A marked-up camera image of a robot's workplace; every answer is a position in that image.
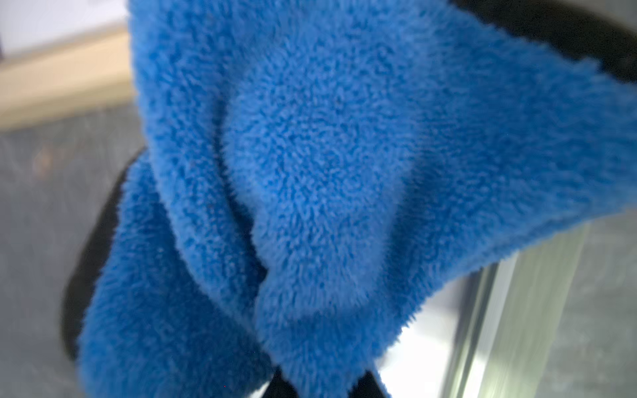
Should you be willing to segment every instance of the towel fold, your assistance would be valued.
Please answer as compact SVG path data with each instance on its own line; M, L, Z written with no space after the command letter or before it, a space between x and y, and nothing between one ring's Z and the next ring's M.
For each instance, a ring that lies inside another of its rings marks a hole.
M637 201L637 90L440 0L132 0L93 397L345 398L446 282Z

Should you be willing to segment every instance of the wooden shelf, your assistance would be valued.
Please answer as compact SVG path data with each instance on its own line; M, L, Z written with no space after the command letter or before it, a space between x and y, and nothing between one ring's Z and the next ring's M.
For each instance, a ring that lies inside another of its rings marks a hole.
M0 132L134 97L129 35L117 29L0 64Z

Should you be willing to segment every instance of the blue microfiber cloth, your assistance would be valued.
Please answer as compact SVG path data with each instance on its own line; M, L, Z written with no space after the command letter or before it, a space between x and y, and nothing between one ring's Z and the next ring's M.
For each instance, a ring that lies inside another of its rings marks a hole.
M91 397L344 398L446 282L637 201L637 90L442 0L132 0Z

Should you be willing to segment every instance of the white wall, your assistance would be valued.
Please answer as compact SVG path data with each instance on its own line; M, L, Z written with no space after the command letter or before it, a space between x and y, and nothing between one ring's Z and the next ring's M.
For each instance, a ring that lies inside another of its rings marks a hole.
M126 0L0 0L5 57L121 24Z

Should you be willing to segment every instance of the gray wall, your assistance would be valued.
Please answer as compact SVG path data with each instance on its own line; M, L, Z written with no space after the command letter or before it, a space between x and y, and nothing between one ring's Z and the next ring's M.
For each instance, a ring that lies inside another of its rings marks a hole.
M0 398L82 396L61 348L62 289L139 130L125 106L0 134Z
M637 211L593 223L537 398L637 395Z

